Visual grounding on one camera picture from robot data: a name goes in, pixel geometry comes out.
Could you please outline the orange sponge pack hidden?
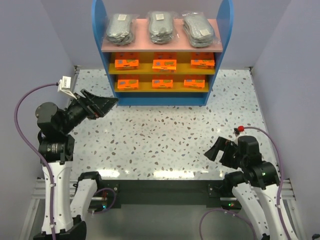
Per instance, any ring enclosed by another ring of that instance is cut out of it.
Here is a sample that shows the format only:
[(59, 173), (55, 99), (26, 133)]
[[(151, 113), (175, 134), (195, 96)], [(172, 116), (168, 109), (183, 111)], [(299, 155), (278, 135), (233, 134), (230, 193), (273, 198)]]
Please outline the orange sponge pack hidden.
[(119, 91), (137, 90), (139, 88), (139, 75), (120, 74), (117, 77), (117, 89)]

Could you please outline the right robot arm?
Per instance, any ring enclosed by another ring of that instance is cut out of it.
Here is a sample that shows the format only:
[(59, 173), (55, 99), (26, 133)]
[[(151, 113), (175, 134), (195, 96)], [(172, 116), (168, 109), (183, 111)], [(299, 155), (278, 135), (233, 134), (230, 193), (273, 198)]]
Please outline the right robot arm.
[(250, 135), (231, 141), (219, 137), (205, 156), (234, 169), (227, 173), (220, 187), (221, 193), (231, 193), (239, 201), (248, 217), (248, 224), (256, 240), (296, 240), (280, 190), (275, 166), (264, 161), (257, 139)]

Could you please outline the silver scrubber pack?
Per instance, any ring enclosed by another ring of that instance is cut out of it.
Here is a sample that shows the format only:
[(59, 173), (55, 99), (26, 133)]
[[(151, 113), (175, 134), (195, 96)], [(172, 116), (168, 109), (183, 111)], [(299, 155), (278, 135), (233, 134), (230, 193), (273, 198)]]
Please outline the silver scrubber pack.
[(112, 14), (106, 22), (104, 39), (117, 46), (133, 43), (136, 37), (136, 20), (138, 17), (137, 14)]
[(207, 48), (221, 43), (213, 26), (202, 12), (185, 11), (181, 16), (184, 32), (192, 47)]
[(177, 16), (174, 11), (148, 12), (148, 34), (153, 44), (165, 45), (178, 40), (179, 34), (175, 26)]

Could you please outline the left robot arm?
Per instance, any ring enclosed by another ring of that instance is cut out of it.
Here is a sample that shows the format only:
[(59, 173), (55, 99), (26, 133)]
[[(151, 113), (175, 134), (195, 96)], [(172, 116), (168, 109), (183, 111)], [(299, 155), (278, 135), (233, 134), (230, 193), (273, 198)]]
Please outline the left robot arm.
[(45, 213), (41, 232), (35, 240), (84, 240), (87, 237), (85, 216), (92, 197), (104, 191), (97, 171), (83, 172), (70, 198), (75, 139), (71, 131), (83, 120), (103, 118), (117, 104), (116, 97), (94, 95), (85, 89), (75, 94), (70, 105), (60, 109), (53, 102), (41, 104), (35, 111), (38, 152), (46, 160), (42, 171), (45, 180)]

